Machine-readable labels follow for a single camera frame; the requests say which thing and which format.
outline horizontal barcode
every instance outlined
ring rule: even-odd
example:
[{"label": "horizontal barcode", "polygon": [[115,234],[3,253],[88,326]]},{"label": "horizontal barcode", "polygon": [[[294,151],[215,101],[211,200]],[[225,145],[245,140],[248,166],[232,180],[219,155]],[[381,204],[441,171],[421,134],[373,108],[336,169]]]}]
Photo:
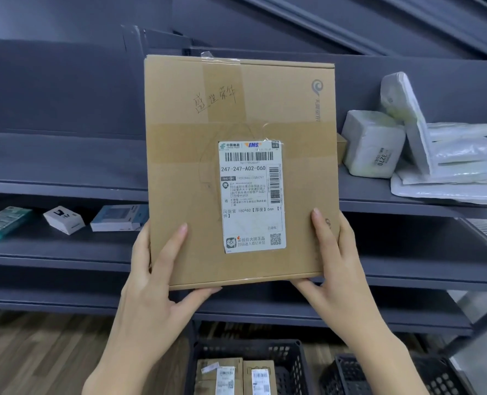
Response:
[{"label": "horizontal barcode", "polygon": [[225,162],[247,162],[255,160],[273,160],[273,151],[225,153]]},{"label": "horizontal barcode", "polygon": [[280,203],[280,170],[278,166],[269,166],[269,201]]}]

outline person's right hand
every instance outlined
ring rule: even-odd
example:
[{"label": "person's right hand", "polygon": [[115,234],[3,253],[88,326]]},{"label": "person's right hand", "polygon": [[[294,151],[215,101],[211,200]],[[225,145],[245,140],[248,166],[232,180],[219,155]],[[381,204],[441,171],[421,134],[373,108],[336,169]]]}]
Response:
[{"label": "person's right hand", "polygon": [[369,331],[387,330],[359,260],[352,227],[340,213],[338,241],[318,209],[312,212],[313,225],[324,263],[324,284],[308,279],[292,280],[324,322],[350,348],[359,345]]}]

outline qr code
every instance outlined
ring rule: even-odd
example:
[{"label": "qr code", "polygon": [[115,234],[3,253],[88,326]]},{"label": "qr code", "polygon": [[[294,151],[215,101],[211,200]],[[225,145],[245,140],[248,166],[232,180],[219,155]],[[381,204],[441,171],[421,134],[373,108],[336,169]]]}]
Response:
[{"label": "qr code", "polygon": [[271,245],[282,245],[282,235],[271,234]]}]

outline plastic mailer bag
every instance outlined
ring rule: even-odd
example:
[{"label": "plastic mailer bag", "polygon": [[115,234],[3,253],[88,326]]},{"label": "plastic mailer bag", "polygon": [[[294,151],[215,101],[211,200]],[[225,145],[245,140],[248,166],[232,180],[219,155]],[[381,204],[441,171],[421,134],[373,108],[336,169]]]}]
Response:
[{"label": "plastic mailer bag", "polygon": [[487,138],[437,141],[432,144],[432,151],[438,164],[487,160]]},{"label": "plastic mailer bag", "polygon": [[408,76],[397,72],[383,77],[380,84],[380,101],[386,113],[403,122],[415,164],[423,174],[435,168],[432,160],[432,140]]},{"label": "plastic mailer bag", "polygon": [[483,183],[403,185],[399,175],[394,173],[390,187],[392,194],[401,197],[454,199],[487,205],[487,184]]},{"label": "plastic mailer bag", "polygon": [[475,183],[487,180],[487,160],[439,165],[436,175],[425,175],[403,160],[395,170],[404,185],[437,183]]},{"label": "plastic mailer bag", "polygon": [[475,139],[487,136],[487,124],[468,123],[428,123],[428,133],[432,141]]}]

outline small white box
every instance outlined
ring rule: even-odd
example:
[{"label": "small white box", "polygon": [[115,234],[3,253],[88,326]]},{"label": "small white box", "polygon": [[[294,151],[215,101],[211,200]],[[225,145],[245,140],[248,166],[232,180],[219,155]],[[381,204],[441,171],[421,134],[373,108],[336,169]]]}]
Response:
[{"label": "small white box", "polygon": [[92,231],[139,231],[148,220],[148,205],[105,205],[90,226]]},{"label": "small white box", "polygon": [[81,215],[70,211],[64,206],[53,208],[51,211],[43,213],[43,215],[50,226],[68,235],[85,226]]},{"label": "small white box", "polygon": [[376,111],[349,111],[342,128],[349,141],[344,164],[353,176],[392,177],[406,133],[393,118]]}]

